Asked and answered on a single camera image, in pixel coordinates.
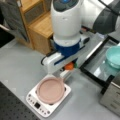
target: cable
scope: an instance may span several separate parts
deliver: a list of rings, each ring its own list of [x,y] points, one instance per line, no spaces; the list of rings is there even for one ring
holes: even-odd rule
[[[120,16],[120,13],[116,12],[114,9],[112,9],[110,6],[108,6],[107,4],[105,4],[103,1],[98,0],[100,3],[102,3],[104,6],[106,6],[109,10],[111,10],[111,12],[115,15]]]

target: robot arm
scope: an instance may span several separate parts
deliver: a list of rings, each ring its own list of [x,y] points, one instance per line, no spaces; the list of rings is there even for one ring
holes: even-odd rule
[[[108,7],[120,11],[119,0],[104,0]],[[43,64],[47,73],[55,73],[75,61],[84,44],[81,42],[81,25],[101,34],[108,34],[119,26],[120,17],[100,0],[53,0],[51,18],[57,53],[47,56]]]

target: metal frame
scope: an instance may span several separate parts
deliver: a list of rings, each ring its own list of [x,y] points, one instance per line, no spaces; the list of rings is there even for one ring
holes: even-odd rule
[[[86,59],[86,61],[79,68],[84,74],[86,74],[87,76],[89,76],[93,81],[95,81],[101,87],[103,87],[103,91],[102,91],[103,94],[104,94],[104,91],[109,86],[110,82],[113,80],[114,76],[110,75],[106,81],[103,81],[102,79],[99,79],[95,75],[93,75],[92,73],[90,73],[87,69],[85,69],[85,67],[90,63],[90,61],[93,58],[96,57],[96,55],[102,50],[102,48],[105,46],[105,44],[108,41],[112,41],[112,42],[114,42],[116,44],[118,44],[120,42],[119,40],[116,40],[113,37],[108,36],[103,42],[101,42],[100,44],[98,44],[98,46],[95,48],[95,50],[92,52],[92,54]]]

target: white scale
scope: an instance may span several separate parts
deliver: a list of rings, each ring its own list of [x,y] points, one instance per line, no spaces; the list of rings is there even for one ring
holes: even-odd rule
[[[39,98],[37,97],[36,94],[36,90],[37,90],[37,86],[40,83],[38,83],[27,95],[26,97],[26,101],[29,103],[29,105],[35,109],[41,116],[43,117],[49,117],[54,111],[55,109],[62,103],[62,101],[69,95],[69,93],[71,92],[71,88],[65,85],[65,93],[63,98],[58,101],[57,103],[53,104],[53,105],[49,105],[49,104],[45,104],[42,101],[39,100]]]

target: scale button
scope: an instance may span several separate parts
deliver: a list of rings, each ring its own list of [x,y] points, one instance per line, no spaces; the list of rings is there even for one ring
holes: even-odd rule
[[[50,114],[50,111],[47,111],[48,114]]]

